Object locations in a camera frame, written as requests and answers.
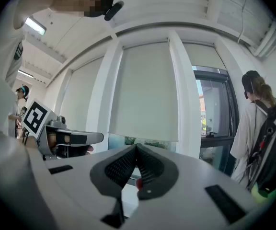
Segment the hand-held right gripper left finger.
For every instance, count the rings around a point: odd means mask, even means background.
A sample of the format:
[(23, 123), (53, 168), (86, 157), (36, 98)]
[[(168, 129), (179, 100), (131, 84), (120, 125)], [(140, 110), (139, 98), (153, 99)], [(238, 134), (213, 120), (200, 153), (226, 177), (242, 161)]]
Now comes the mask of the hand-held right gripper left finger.
[(95, 164), (90, 171), (90, 179), (100, 194), (115, 199), (115, 205), (110, 214), (101, 221), (120, 228), (125, 222), (122, 189), (130, 179), (136, 166), (136, 145), (131, 145), (117, 154)]

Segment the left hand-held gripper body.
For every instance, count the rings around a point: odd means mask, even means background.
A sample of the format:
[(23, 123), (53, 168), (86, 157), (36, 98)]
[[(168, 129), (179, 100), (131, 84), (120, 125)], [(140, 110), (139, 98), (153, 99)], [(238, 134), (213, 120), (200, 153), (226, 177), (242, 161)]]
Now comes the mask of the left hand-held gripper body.
[(39, 100), (33, 100), (23, 118), (23, 128), (35, 138), (36, 146), (44, 160), (65, 159), (68, 157), (69, 144), (60, 144), (50, 149), (47, 142), (48, 133), (66, 133), (66, 119), (58, 116)]

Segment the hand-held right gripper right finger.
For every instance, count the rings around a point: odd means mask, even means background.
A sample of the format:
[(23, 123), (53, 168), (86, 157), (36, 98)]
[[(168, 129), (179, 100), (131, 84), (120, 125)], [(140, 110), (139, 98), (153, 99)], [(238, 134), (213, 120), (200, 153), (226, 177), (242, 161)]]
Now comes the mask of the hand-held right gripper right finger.
[(136, 145), (136, 165), (142, 179), (142, 188), (138, 191), (139, 200), (164, 196), (179, 176), (179, 170), (172, 160), (142, 144)]

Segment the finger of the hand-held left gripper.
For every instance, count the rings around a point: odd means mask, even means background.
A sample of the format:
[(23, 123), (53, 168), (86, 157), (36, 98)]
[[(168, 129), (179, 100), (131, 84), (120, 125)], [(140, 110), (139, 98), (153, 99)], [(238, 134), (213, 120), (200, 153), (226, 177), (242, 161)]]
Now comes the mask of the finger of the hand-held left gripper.
[(67, 130), (67, 133), (70, 136), (69, 144), (71, 146), (87, 146), (101, 143), (104, 140), (104, 135), (97, 132)]

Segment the person's left hand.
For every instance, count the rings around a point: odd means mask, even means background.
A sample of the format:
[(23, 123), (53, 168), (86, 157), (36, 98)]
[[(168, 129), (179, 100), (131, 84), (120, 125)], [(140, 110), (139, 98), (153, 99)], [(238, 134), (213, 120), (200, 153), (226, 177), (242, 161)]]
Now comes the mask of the person's left hand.
[[(48, 133), (47, 142), (50, 149), (56, 148), (60, 144), (70, 144), (70, 135), (66, 133)], [(68, 147), (68, 157), (78, 157), (84, 155), (90, 155), (90, 152), (94, 150), (91, 145), (80, 147)]]

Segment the ceiling strip lamp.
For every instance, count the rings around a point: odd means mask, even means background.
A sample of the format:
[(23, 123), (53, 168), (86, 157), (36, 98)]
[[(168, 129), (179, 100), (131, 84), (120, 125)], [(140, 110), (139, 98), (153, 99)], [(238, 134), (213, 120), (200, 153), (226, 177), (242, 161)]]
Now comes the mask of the ceiling strip lamp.
[(46, 32), (46, 27), (42, 25), (40, 22), (38, 22), (36, 19), (34, 19), (33, 17), (28, 17), (25, 20), (25, 24), (31, 27), (36, 32), (38, 32), (40, 35), (44, 35)]
[(25, 76), (27, 76), (27, 77), (29, 77), (29, 78), (34, 78), (33, 77), (33, 75), (31, 75), (31, 74), (29, 74), (29, 73), (26, 73), (26, 72), (24, 72), (24, 71), (21, 71), (21, 70), (18, 70), (18, 73), (20, 73), (20, 74), (22, 74), (22, 75), (25, 75)]

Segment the person's white t-shirt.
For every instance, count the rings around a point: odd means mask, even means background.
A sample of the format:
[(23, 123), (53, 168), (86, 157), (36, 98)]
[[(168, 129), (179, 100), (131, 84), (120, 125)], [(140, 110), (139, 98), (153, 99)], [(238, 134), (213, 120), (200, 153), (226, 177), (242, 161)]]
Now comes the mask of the person's white t-shirt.
[(53, 0), (10, 0), (0, 14), (0, 132), (8, 136), (8, 115), (16, 101), (12, 91), (23, 61), (23, 25)]

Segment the black backpack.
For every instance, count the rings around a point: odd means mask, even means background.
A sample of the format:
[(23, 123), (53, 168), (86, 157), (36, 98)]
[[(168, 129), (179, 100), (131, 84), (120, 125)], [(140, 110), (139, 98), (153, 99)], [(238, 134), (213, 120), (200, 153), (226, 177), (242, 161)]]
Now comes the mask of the black backpack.
[(257, 203), (276, 197), (276, 105), (267, 109), (266, 120), (248, 158), (247, 190)]

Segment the white ceiling pipes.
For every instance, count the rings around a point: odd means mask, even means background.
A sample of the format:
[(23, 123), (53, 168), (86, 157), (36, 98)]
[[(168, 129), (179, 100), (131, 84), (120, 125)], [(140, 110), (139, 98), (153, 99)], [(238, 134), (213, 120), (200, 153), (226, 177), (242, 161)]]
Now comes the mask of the white ceiling pipes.
[(265, 53), (270, 49), (274, 41), (276, 40), (276, 19), (273, 20), (268, 32), (262, 39), (260, 45), (257, 48), (252, 46), (247, 47), (251, 54), (255, 57), (262, 58)]

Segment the black window frame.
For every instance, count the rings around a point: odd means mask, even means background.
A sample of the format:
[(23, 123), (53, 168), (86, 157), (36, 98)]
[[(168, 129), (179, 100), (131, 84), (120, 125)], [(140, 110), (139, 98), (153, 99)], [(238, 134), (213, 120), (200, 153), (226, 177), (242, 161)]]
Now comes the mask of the black window frame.
[(235, 158), (230, 154), (239, 124), (235, 91), (226, 70), (192, 66), (201, 112), (199, 159), (230, 176)]

